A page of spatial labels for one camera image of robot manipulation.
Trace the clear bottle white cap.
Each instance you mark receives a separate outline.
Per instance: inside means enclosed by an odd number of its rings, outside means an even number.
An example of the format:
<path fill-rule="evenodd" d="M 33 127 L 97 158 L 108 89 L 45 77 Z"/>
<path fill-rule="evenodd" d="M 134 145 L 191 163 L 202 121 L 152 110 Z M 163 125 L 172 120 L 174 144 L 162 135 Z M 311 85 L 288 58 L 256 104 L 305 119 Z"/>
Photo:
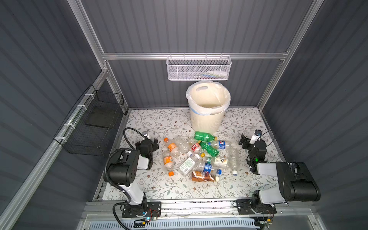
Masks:
<path fill-rule="evenodd" d="M 232 175 L 237 176 L 239 174 L 239 151 L 237 149 L 228 149 L 228 162 Z"/>

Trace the pepsi bottle blue label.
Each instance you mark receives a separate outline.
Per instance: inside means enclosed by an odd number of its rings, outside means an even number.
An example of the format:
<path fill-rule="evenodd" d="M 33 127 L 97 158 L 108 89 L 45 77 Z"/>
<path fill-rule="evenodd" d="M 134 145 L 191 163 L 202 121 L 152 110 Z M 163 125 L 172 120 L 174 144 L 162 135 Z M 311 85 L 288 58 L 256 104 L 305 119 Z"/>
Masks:
<path fill-rule="evenodd" d="M 228 140 L 213 140 L 211 142 L 208 142 L 208 145 L 210 145 L 214 149 L 218 149 L 218 150 L 226 149 L 227 150 L 231 147 L 232 142 Z"/>

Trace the orange label bottle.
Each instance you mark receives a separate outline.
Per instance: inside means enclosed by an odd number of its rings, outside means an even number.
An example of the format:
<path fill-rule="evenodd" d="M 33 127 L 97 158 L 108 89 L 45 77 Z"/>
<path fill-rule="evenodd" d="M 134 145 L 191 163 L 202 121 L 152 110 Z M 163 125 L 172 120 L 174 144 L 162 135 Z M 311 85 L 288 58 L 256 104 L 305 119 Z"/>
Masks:
<path fill-rule="evenodd" d="M 163 164 L 165 169 L 168 171 L 168 175 L 174 176 L 174 167 L 175 163 L 173 161 L 172 156 L 170 155 L 170 152 L 166 151 L 163 153 Z"/>
<path fill-rule="evenodd" d="M 168 150 L 174 157 L 180 156 L 180 150 L 176 142 L 173 139 L 164 138 L 164 149 Z"/>

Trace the cream label tea bottle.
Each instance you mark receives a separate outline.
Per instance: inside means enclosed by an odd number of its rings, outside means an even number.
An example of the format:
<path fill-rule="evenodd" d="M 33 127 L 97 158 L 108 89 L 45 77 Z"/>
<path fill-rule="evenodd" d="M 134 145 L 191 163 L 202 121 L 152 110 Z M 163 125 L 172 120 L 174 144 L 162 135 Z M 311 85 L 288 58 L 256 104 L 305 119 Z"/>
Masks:
<path fill-rule="evenodd" d="M 228 159 L 222 157 L 206 157 L 204 161 L 218 168 L 226 169 L 229 167 Z"/>

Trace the small green bottle yellow cap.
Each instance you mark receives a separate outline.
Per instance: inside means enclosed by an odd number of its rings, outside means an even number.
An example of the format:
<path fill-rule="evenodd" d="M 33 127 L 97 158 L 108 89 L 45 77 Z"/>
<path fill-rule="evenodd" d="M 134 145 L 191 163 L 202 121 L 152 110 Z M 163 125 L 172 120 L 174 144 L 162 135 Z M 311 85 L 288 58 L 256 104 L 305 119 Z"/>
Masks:
<path fill-rule="evenodd" d="M 202 149 L 204 149 L 210 156 L 217 157 L 219 156 L 219 151 L 209 145 L 207 142 L 200 141 L 199 142 Z"/>

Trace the large green soda bottle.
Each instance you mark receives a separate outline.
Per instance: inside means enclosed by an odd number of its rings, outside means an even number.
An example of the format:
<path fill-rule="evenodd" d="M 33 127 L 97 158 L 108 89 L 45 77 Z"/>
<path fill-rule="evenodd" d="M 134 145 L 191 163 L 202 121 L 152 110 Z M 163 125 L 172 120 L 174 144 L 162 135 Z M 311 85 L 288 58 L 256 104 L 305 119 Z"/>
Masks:
<path fill-rule="evenodd" d="M 209 133 L 200 132 L 200 131 L 195 132 L 194 139 L 198 141 L 203 141 L 203 142 L 212 142 L 212 141 L 218 140 L 217 137 Z"/>

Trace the green white label bottle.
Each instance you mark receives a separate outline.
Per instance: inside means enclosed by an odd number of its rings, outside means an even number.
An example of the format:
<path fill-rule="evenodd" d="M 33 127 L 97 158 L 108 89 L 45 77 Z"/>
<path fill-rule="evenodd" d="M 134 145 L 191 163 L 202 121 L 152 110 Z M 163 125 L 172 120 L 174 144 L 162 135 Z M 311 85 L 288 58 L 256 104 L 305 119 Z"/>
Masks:
<path fill-rule="evenodd" d="M 192 156 L 188 157 L 178 168 L 179 173 L 182 175 L 187 175 L 190 173 L 198 161 L 201 159 L 201 156 L 194 153 Z"/>

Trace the red label cola bottle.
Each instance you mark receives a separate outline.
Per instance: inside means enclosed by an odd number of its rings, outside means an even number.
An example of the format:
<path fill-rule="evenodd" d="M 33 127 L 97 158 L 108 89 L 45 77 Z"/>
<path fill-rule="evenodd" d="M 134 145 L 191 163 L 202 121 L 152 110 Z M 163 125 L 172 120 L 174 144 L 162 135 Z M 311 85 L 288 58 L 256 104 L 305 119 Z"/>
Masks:
<path fill-rule="evenodd" d="M 191 150 L 192 150 L 192 152 L 193 153 L 198 153 L 198 152 L 200 152 L 200 150 L 201 150 L 201 145 L 200 145 L 200 143 L 199 142 L 197 142 L 197 143 L 195 143 L 192 147 L 191 147 Z"/>

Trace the blue label water bottle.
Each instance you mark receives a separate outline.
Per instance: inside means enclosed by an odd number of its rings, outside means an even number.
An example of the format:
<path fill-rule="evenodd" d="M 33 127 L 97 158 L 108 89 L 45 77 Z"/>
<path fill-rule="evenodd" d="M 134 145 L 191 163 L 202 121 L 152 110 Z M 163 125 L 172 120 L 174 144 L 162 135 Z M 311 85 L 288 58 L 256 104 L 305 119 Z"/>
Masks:
<path fill-rule="evenodd" d="M 194 168 L 195 171 L 204 172 L 213 175 L 221 175 L 222 170 L 218 167 L 213 166 L 210 163 L 201 162 Z"/>

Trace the brown drink bottle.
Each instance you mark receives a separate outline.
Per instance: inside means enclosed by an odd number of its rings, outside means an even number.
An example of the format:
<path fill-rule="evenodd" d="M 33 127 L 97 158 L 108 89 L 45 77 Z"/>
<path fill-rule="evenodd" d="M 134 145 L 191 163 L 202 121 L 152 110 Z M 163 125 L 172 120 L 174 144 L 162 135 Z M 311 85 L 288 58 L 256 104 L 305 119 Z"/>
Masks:
<path fill-rule="evenodd" d="M 205 172 L 192 171 L 191 179 L 194 182 L 218 182 L 219 177 Z"/>

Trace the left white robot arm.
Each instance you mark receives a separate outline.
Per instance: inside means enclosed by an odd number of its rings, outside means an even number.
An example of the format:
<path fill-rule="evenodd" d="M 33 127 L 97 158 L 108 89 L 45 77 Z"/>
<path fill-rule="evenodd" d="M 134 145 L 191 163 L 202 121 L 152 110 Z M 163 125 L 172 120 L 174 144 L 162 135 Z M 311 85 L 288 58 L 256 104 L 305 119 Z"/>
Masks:
<path fill-rule="evenodd" d="M 128 130 L 136 132 L 143 140 L 132 145 L 126 136 Z M 147 196 L 139 188 L 135 178 L 139 170 L 148 171 L 152 168 L 153 153 L 159 149 L 159 142 L 132 127 L 123 129 L 123 137 L 128 147 L 110 153 L 103 169 L 103 179 L 126 196 L 127 201 L 123 202 L 123 205 L 146 210 Z"/>

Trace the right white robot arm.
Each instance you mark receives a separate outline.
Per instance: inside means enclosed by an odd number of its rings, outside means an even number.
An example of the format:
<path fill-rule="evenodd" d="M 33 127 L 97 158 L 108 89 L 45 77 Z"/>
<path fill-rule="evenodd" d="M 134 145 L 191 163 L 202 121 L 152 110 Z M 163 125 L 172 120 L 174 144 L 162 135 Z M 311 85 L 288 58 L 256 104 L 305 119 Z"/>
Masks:
<path fill-rule="evenodd" d="M 266 161 L 267 144 L 262 136 L 260 130 L 256 130 L 251 138 L 241 135 L 239 145 L 248 150 L 246 162 L 253 174 L 275 177 L 278 183 L 273 188 L 254 191 L 251 198 L 236 200 L 238 213 L 240 215 L 276 214 L 276 204 L 319 201 L 320 189 L 306 164 Z"/>

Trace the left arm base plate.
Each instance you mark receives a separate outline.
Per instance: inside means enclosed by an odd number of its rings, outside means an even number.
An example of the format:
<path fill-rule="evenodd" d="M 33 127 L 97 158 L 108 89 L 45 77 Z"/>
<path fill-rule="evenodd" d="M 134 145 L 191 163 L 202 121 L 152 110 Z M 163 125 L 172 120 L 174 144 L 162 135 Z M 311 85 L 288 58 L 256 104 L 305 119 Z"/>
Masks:
<path fill-rule="evenodd" d="M 158 218 L 161 216 L 162 202 L 148 202 L 140 205 L 125 205 L 121 208 L 122 218 Z"/>

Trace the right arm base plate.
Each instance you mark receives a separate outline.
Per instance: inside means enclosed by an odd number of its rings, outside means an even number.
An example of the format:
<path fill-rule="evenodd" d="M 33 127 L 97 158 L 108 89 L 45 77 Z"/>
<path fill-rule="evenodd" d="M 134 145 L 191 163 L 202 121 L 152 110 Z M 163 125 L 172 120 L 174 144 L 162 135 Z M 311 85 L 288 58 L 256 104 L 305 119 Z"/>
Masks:
<path fill-rule="evenodd" d="M 240 215 L 251 214 L 271 214 L 277 213 L 276 207 L 270 204 L 262 204 L 251 199 L 238 199 L 235 201 L 235 207 Z"/>

